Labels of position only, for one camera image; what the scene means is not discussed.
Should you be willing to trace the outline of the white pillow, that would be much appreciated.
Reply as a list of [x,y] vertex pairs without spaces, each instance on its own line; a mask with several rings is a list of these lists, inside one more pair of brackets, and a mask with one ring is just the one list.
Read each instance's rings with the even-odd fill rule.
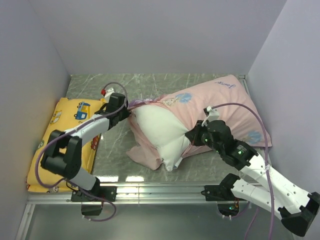
[[168,109],[145,104],[133,110],[138,127],[156,148],[159,159],[168,172],[176,169],[190,140],[185,136],[188,129]]

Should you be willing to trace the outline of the purple princess print pillowcase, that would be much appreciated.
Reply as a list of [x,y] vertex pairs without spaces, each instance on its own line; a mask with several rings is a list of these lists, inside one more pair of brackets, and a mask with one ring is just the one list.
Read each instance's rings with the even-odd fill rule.
[[[272,146],[270,135],[263,133],[257,120],[259,114],[250,95],[235,76],[227,75],[171,94],[136,100],[129,104],[131,114],[127,120],[136,146],[126,154],[131,160],[152,170],[164,164],[157,149],[149,142],[135,121],[133,110],[143,105],[155,105],[171,111],[188,131],[196,126],[198,120],[205,119],[204,108],[215,107],[219,113],[219,120],[226,123],[236,139],[258,148]],[[193,146],[190,143],[182,155],[182,160],[209,150],[207,146]]]

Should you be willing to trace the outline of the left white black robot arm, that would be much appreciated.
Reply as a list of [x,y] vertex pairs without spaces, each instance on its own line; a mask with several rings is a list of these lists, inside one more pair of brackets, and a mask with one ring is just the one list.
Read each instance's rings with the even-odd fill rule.
[[128,106],[127,95],[113,92],[108,102],[88,120],[65,131],[52,131],[36,164],[77,186],[89,201],[101,200],[100,180],[82,167],[82,148],[128,118]]

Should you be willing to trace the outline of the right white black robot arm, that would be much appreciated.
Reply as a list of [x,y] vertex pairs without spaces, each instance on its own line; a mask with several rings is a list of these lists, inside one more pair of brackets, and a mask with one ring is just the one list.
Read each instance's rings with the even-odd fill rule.
[[234,197],[249,201],[277,217],[291,233],[304,237],[320,208],[318,192],[308,192],[289,181],[244,141],[235,139],[222,120],[206,126],[198,121],[185,136],[197,147],[207,146],[222,160],[239,172],[257,181],[254,186],[239,176],[229,173],[220,183],[220,194],[226,200]]

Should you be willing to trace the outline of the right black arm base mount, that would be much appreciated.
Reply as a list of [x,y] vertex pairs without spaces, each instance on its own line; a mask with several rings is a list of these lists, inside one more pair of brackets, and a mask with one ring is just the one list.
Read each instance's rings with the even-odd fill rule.
[[240,203],[244,199],[235,197],[229,189],[220,185],[205,185],[200,193],[205,197],[206,202],[217,202],[217,212],[222,218],[232,220],[240,217],[249,207],[248,202],[241,207]]

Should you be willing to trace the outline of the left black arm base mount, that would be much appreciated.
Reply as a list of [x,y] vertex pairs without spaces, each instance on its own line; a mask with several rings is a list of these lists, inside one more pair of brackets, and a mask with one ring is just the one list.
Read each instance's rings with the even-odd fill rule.
[[[116,195],[116,186],[101,186],[98,193],[80,188],[72,192],[70,202],[81,204],[80,211],[84,219],[91,222],[105,222],[111,220],[117,213],[117,207],[114,204]],[[98,219],[107,204],[113,208],[113,212],[107,218]]]

